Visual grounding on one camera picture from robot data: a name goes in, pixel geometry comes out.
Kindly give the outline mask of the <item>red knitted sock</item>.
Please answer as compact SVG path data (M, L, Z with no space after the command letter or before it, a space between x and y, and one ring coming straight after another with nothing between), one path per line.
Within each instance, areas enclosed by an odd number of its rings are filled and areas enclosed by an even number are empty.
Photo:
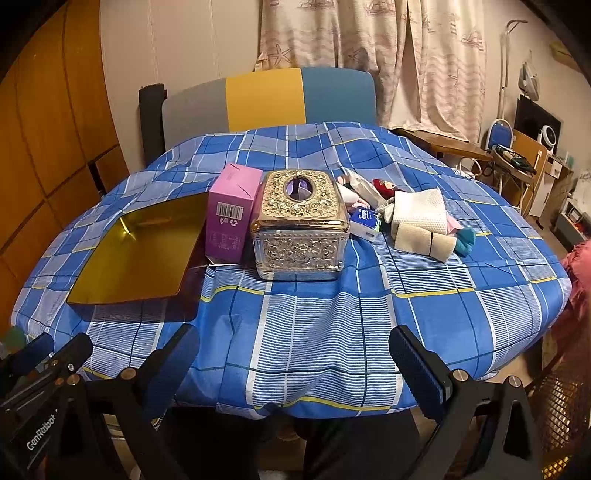
M399 190L393 182L383 179L374 179L373 185L385 200L393 198Z

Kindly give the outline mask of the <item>wooden wardrobe panels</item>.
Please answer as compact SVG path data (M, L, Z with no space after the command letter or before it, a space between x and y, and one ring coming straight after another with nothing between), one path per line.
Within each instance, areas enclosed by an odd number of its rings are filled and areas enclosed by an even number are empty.
M1 328L55 237L129 171L104 80L100 4L67 1L1 80Z

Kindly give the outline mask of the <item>white tissue packet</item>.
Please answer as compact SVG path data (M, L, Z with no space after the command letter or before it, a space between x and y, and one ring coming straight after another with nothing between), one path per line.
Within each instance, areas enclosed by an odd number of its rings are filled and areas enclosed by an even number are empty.
M344 171L345 174L346 184L349 184L349 186L353 188L353 191L355 191L360 198L363 198L370 207L377 210L377 208L387 205L387 201L380 192L377 191L377 188L372 182L348 168L344 168L342 171Z

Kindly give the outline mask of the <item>pink towel blue band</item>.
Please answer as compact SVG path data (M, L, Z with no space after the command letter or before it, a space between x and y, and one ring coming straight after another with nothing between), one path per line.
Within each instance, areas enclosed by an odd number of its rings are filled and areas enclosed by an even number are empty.
M346 208L349 210L363 207L367 208L368 204L365 200L355 190L346 183L346 178L339 176L337 178L337 186L339 188L339 193L341 193L342 200L345 202Z

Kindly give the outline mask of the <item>blue metal chair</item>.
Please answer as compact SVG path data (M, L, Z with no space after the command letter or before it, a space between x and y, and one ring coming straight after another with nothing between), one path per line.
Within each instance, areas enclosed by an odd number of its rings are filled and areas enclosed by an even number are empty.
M504 118L497 118L493 121L485 136L485 150L492 152L496 146L511 149L513 140L513 129L509 122Z

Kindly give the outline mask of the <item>black television screen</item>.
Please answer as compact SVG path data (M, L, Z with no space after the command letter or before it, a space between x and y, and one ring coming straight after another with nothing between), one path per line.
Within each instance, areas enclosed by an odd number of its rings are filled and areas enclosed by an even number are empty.
M538 141L538 134L544 125L550 125L555 130L559 142L562 121L521 94L517 101L514 129Z

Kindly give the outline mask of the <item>white round fan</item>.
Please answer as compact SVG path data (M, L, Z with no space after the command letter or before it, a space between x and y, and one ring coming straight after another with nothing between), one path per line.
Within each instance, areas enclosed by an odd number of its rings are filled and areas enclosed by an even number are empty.
M558 136L550 125L544 125L541 127L538 134L538 142L547 149L550 155L552 155L555 153Z

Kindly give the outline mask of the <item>pink cardboard box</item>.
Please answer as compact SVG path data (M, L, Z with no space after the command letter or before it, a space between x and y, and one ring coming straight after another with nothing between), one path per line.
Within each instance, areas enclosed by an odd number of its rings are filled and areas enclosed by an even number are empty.
M263 171L238 164L226 165L207 197L205 255L220 263L242 258L250 215Z

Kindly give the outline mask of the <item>beige patterned curtain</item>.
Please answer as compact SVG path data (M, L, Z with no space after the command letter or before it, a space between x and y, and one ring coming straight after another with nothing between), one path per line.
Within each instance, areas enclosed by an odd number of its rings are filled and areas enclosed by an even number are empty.
M475 142L484 27L480 1L264 1L256 66L366 71L380 125Z

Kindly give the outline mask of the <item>beige towel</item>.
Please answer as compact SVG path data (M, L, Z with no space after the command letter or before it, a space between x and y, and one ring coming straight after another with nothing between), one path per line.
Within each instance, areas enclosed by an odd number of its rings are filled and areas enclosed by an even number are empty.
M397 250L430 257L446 263L456 248L456 238L426 230L407 223L401 223L394 235Z

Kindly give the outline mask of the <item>blue plaid tablecloth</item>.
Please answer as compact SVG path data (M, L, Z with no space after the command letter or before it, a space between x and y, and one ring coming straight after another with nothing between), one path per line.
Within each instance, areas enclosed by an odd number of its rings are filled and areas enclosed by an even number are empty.
M87 334L93 352L84 367L94 377L139 366L179 326L165 302L74 307L67 296L123 214L205 192L230 163L436 188L476 242L468 256L442 263L398 251L387 234L354 237L342 273L321 282L264 281L247 264L207 269L192 318L201 345L180 402L254 419L276 409L303 418L400 411L415 400L389 352L396 325L448 366L481 378L537 341L567 304L571 282L559 259L494 190L383 128L335 122L199 136L168 150L55 237L24 283L12 323L59 345Z

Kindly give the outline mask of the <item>black rolled mat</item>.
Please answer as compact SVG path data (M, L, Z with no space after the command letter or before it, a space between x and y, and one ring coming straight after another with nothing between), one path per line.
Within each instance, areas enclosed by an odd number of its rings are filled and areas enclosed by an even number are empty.
M138 91L141 144L145 165L150 165L165 151L162 105L167 91L162 83L142 87Z

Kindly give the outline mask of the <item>wooden side table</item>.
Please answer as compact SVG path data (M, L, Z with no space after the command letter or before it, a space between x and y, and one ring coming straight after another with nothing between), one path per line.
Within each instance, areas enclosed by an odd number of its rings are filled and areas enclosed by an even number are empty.
M491 162L493 160L493 156L490 153L471 142L421 130L413 131L396 128L392 130L392 133L406 137L416 146L436 158L452 155L460 158L472 158L483 162Z

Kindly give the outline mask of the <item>white waffle cloth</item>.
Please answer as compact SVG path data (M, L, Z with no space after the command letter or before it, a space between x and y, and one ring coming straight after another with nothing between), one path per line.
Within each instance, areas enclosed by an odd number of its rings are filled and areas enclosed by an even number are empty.
M447 210L441 191L437 188L419 192L397 191L392 222L447 235Z

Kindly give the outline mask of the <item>blue white small pack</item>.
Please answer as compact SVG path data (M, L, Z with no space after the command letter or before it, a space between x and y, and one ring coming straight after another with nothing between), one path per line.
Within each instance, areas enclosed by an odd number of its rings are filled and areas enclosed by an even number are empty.
M349 232L373 243L381 230L381 218L372 209L358 207L349 215Z

